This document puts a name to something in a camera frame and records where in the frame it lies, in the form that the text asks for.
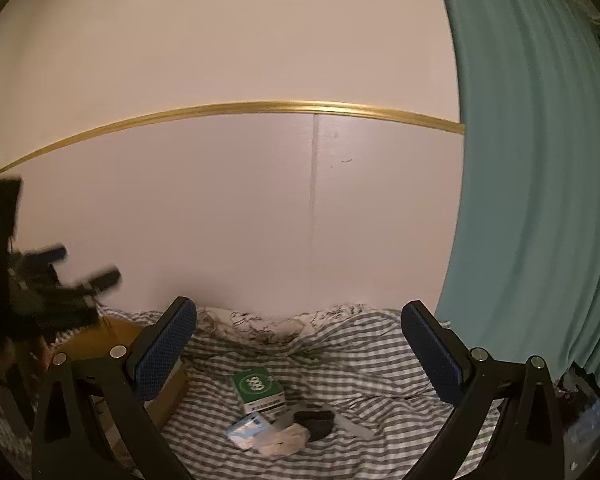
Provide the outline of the grey checkered bed sheet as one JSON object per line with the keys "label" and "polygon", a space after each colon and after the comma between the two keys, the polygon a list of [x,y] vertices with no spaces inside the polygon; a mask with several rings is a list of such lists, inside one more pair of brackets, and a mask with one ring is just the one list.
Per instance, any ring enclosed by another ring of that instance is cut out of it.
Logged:
{"label": "grey checkered bed sheet", "polygon": [[[285,347],[249,347],[198,327],[182,360],[189,389],[163,437],[198,479],[400,479],[451,414],[403,337],[396,310],[324,326]],[[339,427],[291,456],[242,451],[224,430],[242,417],[230,378],[266,367],[289,404],[331,405],[373,430],[359,439]]]}

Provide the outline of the blue floral tissue pack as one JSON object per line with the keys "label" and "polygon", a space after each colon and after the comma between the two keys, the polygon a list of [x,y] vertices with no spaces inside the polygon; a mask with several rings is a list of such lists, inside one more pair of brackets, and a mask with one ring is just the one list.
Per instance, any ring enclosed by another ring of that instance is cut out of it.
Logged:
{"label": "blue floral tissue pack", "polygon": [[227,440],[236,448],[247,451],[273,430],[272,425],[259,412],[251,412],[224,430]]}

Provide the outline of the floral patterned pillow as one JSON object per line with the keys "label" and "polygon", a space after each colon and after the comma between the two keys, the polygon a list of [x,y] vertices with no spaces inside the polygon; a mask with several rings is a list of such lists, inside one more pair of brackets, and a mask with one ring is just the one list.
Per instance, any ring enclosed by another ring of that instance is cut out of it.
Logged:
{"label": "floral patterned pillow", "polygon": [[316,333],[324,326],[340,323],[365,312],[365,304],[338,304],[290,318],[230,311],[216,307],[197,310],[197,327],[219,339],[249,347],[285,347],[296,339]]}

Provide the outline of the gold wall trim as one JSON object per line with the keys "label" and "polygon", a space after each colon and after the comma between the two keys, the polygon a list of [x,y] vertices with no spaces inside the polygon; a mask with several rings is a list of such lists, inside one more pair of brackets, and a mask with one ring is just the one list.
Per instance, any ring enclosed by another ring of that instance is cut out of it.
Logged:
{"label": "gold wall trim", "polygon": [[106,134],[161,124],[162,122],[177,122],[184,119],[254,114],[307,114],[355,117],[381,120],[382,122],[395,122],[396,124],[434,129],[460,134],[461,136],[464,136],[466,133],[466,126],[461,122],[453,122],[449,119],[408,112],[407,110],[358,103],[334,101],[245,101],[213,103],[174,108],[174,110],[162,110],[161,112],[143,114],[84,130],[73,136],[68,136],[68,138],[42,146],[42,148],[37,148],[31,153],[25,154],[7,165],[1,166],[0,174],[4,174],[6,171],[12,170],[12,168],[31,159],[61,150],[73,144],[98,138],[99,136],[106,136]]}

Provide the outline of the green 999 medicine box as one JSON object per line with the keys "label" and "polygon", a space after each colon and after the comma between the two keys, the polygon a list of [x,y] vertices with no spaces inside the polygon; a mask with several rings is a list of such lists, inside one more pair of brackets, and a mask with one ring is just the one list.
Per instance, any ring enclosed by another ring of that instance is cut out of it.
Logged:
{"label": "green 999 medicine box", "polygon": [[266,367],[235,372],[232,385],[245,414],[275,412],[286,405],[284,388]]}

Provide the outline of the cardboard box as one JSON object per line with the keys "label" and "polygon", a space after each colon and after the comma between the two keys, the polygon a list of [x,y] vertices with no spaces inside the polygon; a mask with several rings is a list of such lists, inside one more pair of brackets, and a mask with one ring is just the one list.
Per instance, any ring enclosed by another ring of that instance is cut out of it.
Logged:
{"label": "cardboard box", "polygon": [[181,353],[193,327],[187,321],[143,326],[119,315],[105,314],[95,325],[58,344],[56,351],[76,361],[106,356],[116,347],[125,348],[123,370],[132,390],[155,425],[163,428],[188,393]]}

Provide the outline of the green curtain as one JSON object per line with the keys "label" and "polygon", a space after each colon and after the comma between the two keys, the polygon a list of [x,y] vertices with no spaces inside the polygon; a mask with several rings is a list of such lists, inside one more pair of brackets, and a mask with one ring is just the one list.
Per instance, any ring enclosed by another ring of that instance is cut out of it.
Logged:
{"label": "green curtain", "polygon": [[437,314],[600,385],[600,29],[573,0],[444,0],[466,127]]}

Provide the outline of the white tissue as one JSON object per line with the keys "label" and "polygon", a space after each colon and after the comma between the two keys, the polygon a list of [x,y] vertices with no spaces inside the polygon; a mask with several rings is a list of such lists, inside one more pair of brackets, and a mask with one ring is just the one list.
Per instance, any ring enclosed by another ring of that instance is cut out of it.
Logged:
{"label": "white tissue", "polygon": [[287,428],[258,437],[253,447],[263,456],[288,456],[303,450],[310,432],[294,422]]}

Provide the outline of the black small pouch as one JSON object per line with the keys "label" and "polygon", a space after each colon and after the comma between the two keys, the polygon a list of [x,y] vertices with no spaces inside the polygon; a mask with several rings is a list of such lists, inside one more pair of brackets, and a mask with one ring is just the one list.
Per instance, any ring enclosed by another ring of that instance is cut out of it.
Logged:
{"label": "black small pouch", "polygon": [[335,426],[335,413],[329,410],[298,411],[294,413],[294,423],[309,431],[309,442],[328,437]]}

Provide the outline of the plastic water bottle pack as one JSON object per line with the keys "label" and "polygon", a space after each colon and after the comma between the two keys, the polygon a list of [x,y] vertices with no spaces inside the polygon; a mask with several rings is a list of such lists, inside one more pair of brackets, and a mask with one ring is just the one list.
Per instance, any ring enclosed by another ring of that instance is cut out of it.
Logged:
{"label": "plastic water bottle pack", "polygon": [[590,460],[600,447],[600,398],[567,430],[566,449],[577,464]]}

